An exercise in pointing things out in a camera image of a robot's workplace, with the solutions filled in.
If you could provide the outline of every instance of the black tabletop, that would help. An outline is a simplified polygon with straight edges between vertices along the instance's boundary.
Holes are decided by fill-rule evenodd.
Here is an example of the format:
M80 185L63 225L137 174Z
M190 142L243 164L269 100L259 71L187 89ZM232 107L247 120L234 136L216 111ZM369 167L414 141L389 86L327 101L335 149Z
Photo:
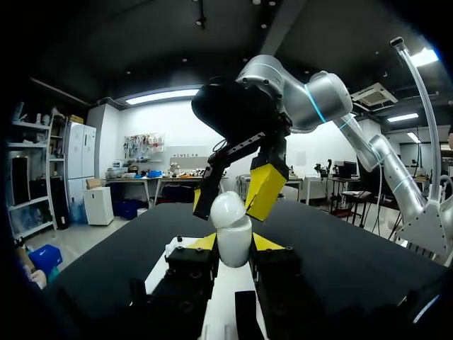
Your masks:
M192 205L161 204L127 223L64 269L43 290L55 302L59 287L92 317L128 305L129 278L145 279L173 237L203 237L214 232L210 221L192 215ZM401 246L303 203L278 201L253 231L302 258L302 273L327 310L352 304L365 309L397 303L445 272L445 267Z

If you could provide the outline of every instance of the screw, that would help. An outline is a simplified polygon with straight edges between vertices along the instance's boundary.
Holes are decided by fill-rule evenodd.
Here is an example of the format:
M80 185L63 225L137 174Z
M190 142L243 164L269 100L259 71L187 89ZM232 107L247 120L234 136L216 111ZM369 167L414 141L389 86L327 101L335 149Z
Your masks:
M201 271L192 271L189 275L191 278L201 278Z
M184 313L189 313L193 309L193 304L188 301L182 301L182 303L179 304L179 308L184 312Z

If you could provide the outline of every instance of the cardboard box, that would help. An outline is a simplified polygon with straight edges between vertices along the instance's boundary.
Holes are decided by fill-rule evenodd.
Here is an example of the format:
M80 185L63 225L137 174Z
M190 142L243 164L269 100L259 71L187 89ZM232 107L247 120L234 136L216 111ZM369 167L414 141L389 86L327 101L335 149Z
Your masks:
M70 115L69 116L69 120L73 121L73 122L76 122L76 123L80 123L80 124L83 124L84 123L84 119L83 118L80 118L79 116L77 115Z
M86 187L87 189L98 188L101 185L101 180L99 178L90 178L86 180Z

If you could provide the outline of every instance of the silver robotic arm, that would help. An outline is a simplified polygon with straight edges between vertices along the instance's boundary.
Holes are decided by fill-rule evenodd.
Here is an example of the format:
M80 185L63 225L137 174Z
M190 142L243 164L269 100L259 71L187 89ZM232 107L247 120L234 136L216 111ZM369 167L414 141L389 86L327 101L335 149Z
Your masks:
M367 171L382 166L383 177L393 191L403 218L398 236L432 251L440 261L452 252L453 197L442 204L426 200L391 145L382 135L367 141L350 114L352 101L344 83L334 74L319 72L307 84L289 74L269 55L254 57L237 82L257 86L277 102L292 120L292 129L311 132L330 120L338 126Z

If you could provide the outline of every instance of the robotic arm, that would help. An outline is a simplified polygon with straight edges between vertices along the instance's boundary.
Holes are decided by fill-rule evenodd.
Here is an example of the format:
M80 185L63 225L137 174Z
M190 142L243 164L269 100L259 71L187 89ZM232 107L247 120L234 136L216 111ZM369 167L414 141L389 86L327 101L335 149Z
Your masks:
M403 217L400 236L442 257L451 252L453 200L442 205L427 201L385 137L376 135L366 141L349 113L350 94L336 75L319 72L303 84L274 57L258 55L236 81L211 79L194 97L192 107L196 116L226 141L209 158L210 165L195 191L195 215L208 218L223 170L260 147L251 165L246 209L248 215L264 220L288 180L285 137L291 130L311 132L333 120L367 171L382 166ZM433 231L429 228L433 224L441 228Z

